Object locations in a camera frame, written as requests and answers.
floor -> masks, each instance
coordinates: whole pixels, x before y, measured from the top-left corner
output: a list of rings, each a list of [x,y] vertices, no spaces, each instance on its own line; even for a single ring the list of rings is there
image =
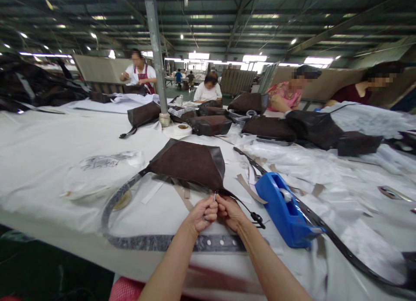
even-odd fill
[[[0,225],[0,237],[9,231]],[[114,273],[40,241],[0,239],[0,298],[108,301]]]

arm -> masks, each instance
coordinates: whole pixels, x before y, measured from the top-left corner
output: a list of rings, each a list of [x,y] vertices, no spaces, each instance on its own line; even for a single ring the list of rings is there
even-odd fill
[[[276,109],[277,111],[285,113],[286,111],[290,111],[290,107],[285,103],[283,98],[280,95],[273,95],[270,100],[272,108]]]
[[[173,237],[165,257],[144,287],[139,301],[180,300],[195,241],[199,233],[217,219],[217,211],[218,204],[213,196],[195,205]]]
[[[266,243],[237,202],[218,196],[218,215],[241,238],[268,300],[312,301],[305,289]]]

white cloth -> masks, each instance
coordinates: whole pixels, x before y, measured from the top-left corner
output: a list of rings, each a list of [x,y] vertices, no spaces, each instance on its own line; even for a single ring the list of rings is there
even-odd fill
[[[213,89],[210,90],[205,87],[204,83],[201,83],[198,85],[194,95],[194,101],[209,101],[216,100],[217,98],[222,98],[220,85],[218,83]]]
[[[129,74],[130,77],[130,85],[136,85],[139,82],[139,74],[144,74],[146,71],[146,65],[144,65],[143,70],[139,72],[139,70],[136,69],[136,73],[134,73],[134,64],[131,64],[127,67],[126,71]],[[147,78],[148,79],[155,79],[156,78],[156,71],[152,66],[147,65]]]

factory worker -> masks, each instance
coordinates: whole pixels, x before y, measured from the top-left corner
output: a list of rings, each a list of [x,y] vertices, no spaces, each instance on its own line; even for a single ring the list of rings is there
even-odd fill
[[[221,90],[219,89],[217,75],[208,73],[204,83],[198,85],[195,91],[194,102],[203,103],[209,100],[222,101]]]
[[[319,78],[321,74],[321,70],[309,65],[298,67],[289,81],[273,85],[267,90],[266,93],[269,94],[268,110],[280,112],[297,110],[302,99],[303,88],[314,79]]]
[[[131,59],[133,64],[123,72],[120,81],[130,80],[128,85],[143,85],[149,94],[155,94],[154,85],[157,82],[155,69],[146,64],[142,53],[138,49],[132,50]]]
[[[336,92],[325,104],[332,106],[337,102],[353,101],[367,105],[375,91],[388,86],[402,73],[404,66],[401,62],[382,62],[369,68],[363,75],[361,82],[347,85]]]

handbag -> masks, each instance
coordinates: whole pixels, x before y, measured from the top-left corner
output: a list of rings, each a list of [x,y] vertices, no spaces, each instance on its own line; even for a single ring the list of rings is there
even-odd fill
[[[160,112],[160,106],[154,101],[146,105],[127,110],[127,116],[132,128],[128,133],[121,134],[120,138],[127,138],[128,136],[135,134],[140,126],[157,119]]]
[[[115,236],[110,233],[109,220],[110,214],[124,194],[126,194],[139,180],[147,173],[155,173],[178,180],[195,183],[204,186],[216,193],[224,194],[239,200],[233,193],[224,188],[223,180],[225,164],[221,149],[216,146],[206,146],[170,139],[164,148],[149,162],[149,165],[133,176],[117,192],[115,192],[107,202],[101,217],[101,228],[105,238],[117,248],[135,249],[147,251],[166,251],[173,236],[159,235],[148,236],[140,235],[134,237]],[[250,213],[251,218],[264,226],[260,215],[251,212],[244,203],[241,203]],[[204,238],[200,235],[194,251],[204,251],[201,244]]]
[[[244,124],[241,132],[288,143],[296,141],[296,133],[281,118],[253,116]]]
[[[225,116],[205,116],[188,119],[188,124],[197,135],[214,136],[227,134],[232,121]]]
[[[220,107],[200,107],[197,110],[197,114],[199,117],[204,117],[204,116],[208,116],[208,115],[226,115],[228,113],[228,111],[224,108],[220,108]]]
[[[254,110],[258,115],[262,115],[268,104],[268,94],[244,92],[234,98],[229,104],[228,110],[235,110],[239,115],[245,115],[247,111]]]
[[[308,140],[324,150],[335,148],[344,133],[330,113],[292,110],[286,115],[286,122],[298,139]]]
[[[383,136],[369,136],[358,131],[345,132],[337,142],[338,156],[374,154],[382,139]]]

